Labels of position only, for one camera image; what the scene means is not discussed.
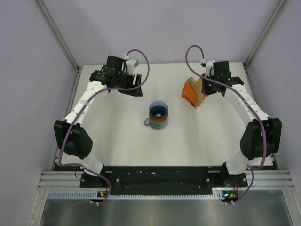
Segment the metal floor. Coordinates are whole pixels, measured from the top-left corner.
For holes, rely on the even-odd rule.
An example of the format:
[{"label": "metal floor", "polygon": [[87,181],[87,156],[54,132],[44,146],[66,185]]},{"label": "metal floor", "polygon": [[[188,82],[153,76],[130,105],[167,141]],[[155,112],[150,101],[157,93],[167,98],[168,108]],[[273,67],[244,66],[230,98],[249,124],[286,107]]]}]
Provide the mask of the metal floor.
[{"label": "metal floor", "polygon": [[111,200],[96,207],[76,200],[47,200],[41,226],[290,226],[281,191],[251,191],[235,206],[219,200]]}]

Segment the lavender wall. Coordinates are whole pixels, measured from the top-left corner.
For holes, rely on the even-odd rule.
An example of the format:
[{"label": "lavender wall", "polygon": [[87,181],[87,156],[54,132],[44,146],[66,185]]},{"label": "lavender wall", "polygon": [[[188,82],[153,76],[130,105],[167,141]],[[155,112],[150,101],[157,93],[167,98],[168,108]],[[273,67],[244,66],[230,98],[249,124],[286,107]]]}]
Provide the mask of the lavender wall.
[{"label": "lavender wall", "polygon": [[283,123],[280,165],[290,170],[301,198],[301,1],[289,0],[250,65],[261,107]]},{"label": "lavender wall", "polygon": [[[208,59],[245,61],[277,0],[44,0],[79,65],[145,52],[152,63],[184,62],[192,44]],[[191,51],[191,61],[200,53]]]},{"label": "lavender wall", "polygon": [[23,226],[75,72],[33,0],[1,0],[0,30],[0,225]]}]

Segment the cardboard box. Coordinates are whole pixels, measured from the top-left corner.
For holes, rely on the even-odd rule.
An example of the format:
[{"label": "cardboard box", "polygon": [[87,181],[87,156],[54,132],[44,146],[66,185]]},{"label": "cardboard box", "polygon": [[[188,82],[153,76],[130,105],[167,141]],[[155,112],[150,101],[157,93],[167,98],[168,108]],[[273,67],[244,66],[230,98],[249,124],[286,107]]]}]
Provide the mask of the cardboard box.
[{"label": "cardboard box", "polygon": [[197,108],[204,101],[207,95],[202,93],[203,82],[199,78],[197,81],[190,77],[185,81],[182,91],[182,97],[186,99],[192,106]]}]

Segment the white tabletop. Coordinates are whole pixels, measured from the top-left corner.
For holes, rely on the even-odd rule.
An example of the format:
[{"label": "white tabletop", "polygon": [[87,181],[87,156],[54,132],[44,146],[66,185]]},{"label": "white tabletop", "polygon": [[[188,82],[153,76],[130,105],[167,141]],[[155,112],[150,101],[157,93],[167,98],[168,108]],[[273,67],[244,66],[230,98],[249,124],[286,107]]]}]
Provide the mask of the white tabletop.
[{"label": "white tabletop", "polygon": [[[204,71],[200,64],[191,66],[199,73]],[[84,93],[91,73],[101,67],[83,66],[74,104]],[[145,64],[136,69],[142,80],[146,71]],[[230,63],[230,71],[242,79],[250,93],[243,65]],[[111,166],[221,166],[234,156],[245,130],[242,120],[220,93],[210,95],[198,109],[192,107],[181,96],[191,76],[186,64],[151,64],[149,79],[142,86],[143,97],[111,91],[85,128],[96,158]],[[169,107],[168,125],[162,130],[143,124],[155,100],[163,100]],[[272,165],[270,157],[265,165]]]}]

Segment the coffee mug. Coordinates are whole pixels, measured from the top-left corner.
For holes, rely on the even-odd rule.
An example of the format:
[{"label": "coffee mug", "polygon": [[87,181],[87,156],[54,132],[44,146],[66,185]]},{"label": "coffee mug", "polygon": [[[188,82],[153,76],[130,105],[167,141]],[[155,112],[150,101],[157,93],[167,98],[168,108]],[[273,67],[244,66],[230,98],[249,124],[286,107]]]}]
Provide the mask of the coffee mug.
[{"label": "coffee mug", "polygon": [[168,106],[164,101],[156,100],[150,104],[149,118],[144,120],[145,126],[162,129],[167,125]]}]

